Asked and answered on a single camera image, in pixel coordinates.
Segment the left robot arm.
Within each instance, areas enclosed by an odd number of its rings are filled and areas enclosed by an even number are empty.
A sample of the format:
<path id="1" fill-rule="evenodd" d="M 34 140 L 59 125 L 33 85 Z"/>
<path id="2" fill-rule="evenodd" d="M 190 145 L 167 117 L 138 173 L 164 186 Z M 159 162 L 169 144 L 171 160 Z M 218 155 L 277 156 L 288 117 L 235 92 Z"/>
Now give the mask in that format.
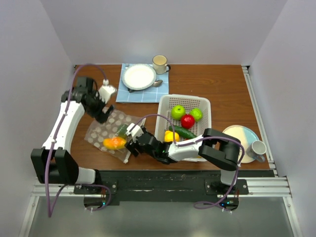
<path id="1" fill-rule="evenodd" d="M 42 184 L 85 184 L 92 194 L 102 189 L 100 172 L 96 169 L 82 168 L 70 154 L 71 144 L 78 123 L 84 114 L 88 114 L 98 123 L 105 123 L 113 106 L 104 110 L 116 88 L 103 80 L 100 88 L 95 88 L 96 81 L 88 77 L 79 77 L 72 90 L 61 96 L 61 106 L 55 125 L 39 149 L 33 149 L 31 160 Z"/>

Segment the yellow orange fake fruit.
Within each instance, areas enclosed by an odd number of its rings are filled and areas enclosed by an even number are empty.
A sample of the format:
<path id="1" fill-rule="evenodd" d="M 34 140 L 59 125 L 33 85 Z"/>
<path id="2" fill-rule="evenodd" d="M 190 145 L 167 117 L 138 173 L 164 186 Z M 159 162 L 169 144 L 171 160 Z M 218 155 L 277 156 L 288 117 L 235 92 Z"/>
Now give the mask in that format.
<path id="1" fill-rule="evenodd" d="M 103 141 L 103 145 L 108 150 L 120 150 L 125 147 L 126 140 L 121 137 L 106 138 Z"/>

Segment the clear zip top bag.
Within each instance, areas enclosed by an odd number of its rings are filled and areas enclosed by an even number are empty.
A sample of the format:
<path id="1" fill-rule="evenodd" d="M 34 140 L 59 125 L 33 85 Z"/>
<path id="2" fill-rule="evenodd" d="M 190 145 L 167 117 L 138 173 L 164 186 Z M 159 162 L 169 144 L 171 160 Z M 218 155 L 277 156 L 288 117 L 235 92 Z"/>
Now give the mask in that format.
<path id="1" fill-rule="evenodd" d="M 120 150 L 108 150 L 104 147 L 103 141 L 106 138 L 121 137 L 128 141 L 126 129 L 131 123 L 136 123 L 140 118 L 127 115 L 120 110 L 114 110 L 105 123 L 93 121 L 88 128 L 85 141 L 92 144 L 104 153 L 109 153 L 123 163 L 128 163 L 131 152 L 126 147 Z"/>

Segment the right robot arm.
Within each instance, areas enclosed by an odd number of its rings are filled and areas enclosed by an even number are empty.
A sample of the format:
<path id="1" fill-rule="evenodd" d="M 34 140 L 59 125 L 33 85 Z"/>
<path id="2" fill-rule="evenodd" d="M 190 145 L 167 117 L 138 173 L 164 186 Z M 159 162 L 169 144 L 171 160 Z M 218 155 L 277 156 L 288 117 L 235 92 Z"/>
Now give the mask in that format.
<path id="1" fill-rule="evenodd" d="M 146 153 L 163 164 L 202 157 L 221 169 L 222 192 L 231 194 L 237 189 L 239 153 L 244 152 L 244 147 L 235 137 L 208 128 L 202 135 L 187 141 L 161 142 L 144 127 L 133 123 L 125 134 L 130 139 L 125 147 L 134 156 Z"/>

